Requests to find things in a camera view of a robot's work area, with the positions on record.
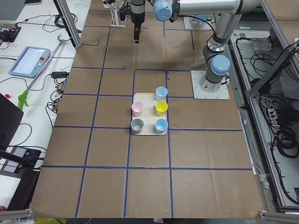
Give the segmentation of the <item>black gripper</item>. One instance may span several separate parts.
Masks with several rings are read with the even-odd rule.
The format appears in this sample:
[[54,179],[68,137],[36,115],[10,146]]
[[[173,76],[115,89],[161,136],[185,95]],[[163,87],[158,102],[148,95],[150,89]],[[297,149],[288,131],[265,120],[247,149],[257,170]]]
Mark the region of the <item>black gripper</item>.
[[145,21],[145,12],[141,14],[131,13],[130,15],[131,21],[134,25],[134,40],[136,43],[139,43],[140,40],[140,32],[141,32],[141,24]]

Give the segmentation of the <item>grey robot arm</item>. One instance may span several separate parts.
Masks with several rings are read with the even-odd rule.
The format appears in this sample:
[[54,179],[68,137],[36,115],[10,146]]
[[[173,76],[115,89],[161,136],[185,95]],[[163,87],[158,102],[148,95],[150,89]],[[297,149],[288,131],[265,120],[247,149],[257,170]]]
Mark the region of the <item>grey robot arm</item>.
[[193,26],[199,27],[202,26],[206,22],[211,22],[212,20],[210,19],[209,14],[195,14],[193,15],[194,18],[190,18],[189,21]]
[[227,75],[231,62],[223,55],[226,44],[243,14],[255,9],[258,0],[151,0],[153,13],[158,21],[173,23],[178,17],[189,17],[194,25],[208,24],[210,14],[219,13],[213,34],[207,40],[203,55],[207,64],[206,74],[200,79],[202,90],[214,93]]

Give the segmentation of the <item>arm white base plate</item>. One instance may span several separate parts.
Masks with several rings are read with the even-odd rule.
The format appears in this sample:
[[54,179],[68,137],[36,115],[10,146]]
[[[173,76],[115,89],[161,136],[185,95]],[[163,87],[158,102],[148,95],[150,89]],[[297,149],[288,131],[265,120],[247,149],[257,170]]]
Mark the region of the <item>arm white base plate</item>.
[[197,31],[212,31],[212,28],[216,28],[216,22],[214,18],[210,17],[210,14],[195,14],[197,17],[184,17],[185,30],[197,30]]
[[225,77],[218,84],[206,79],[206,71],[191,71],[193,96],[195,99],[230,100]]

